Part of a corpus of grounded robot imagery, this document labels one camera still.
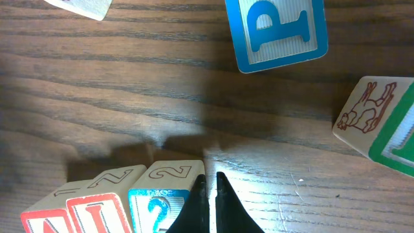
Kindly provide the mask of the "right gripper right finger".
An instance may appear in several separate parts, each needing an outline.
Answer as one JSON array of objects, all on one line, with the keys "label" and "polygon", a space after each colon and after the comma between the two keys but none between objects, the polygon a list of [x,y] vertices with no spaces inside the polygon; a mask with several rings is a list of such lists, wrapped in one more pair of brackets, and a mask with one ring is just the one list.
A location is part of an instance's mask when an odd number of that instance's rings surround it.
[{"label": "right gripper right finger", "polygon": [[249,216],[223,172],[217,172],[217,233],[264,233]]}]

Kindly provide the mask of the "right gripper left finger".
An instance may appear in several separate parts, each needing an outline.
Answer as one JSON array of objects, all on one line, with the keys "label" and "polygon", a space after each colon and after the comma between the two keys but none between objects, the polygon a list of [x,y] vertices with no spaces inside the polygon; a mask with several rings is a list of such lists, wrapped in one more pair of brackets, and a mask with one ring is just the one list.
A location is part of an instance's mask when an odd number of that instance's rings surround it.
[{"label": "right gripper left finger", "polygon": [[210,206],[207,198],[206,176],[197,176],[180,214],[166,233],[209,233]]}]

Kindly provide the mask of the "blue 2 block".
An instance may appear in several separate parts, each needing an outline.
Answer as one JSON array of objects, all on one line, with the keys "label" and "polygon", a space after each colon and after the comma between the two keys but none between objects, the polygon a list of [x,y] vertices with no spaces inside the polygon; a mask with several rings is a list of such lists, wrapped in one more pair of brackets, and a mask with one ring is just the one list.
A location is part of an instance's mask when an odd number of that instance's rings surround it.
[{"label": "blue 2 block", "polygon": [[201,160],[154,162],[128,191],[134,231],[166,232],[204,173]]}]

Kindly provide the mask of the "red I block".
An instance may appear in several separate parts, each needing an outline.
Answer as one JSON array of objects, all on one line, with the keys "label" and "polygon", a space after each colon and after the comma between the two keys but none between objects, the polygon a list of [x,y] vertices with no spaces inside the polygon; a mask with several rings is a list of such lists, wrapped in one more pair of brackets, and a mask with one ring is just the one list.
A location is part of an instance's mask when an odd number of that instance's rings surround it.
[{"label": "red I block", "polygon": [[128,191],[147,170],[144,165],[106,170],[66,201],[77,232],[132,232]]}]

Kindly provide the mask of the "red A block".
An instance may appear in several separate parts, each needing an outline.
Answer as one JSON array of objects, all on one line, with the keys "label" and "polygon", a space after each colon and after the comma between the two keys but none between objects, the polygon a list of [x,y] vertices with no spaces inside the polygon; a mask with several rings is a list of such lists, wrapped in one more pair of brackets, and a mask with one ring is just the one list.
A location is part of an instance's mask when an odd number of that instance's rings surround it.
[{"label": "red A block", "polygon": [[25,232],[75,232],[66,201],[76,197],[77,192],[88,182],[89,180],[65,183],[23,211],[21,222]]}]

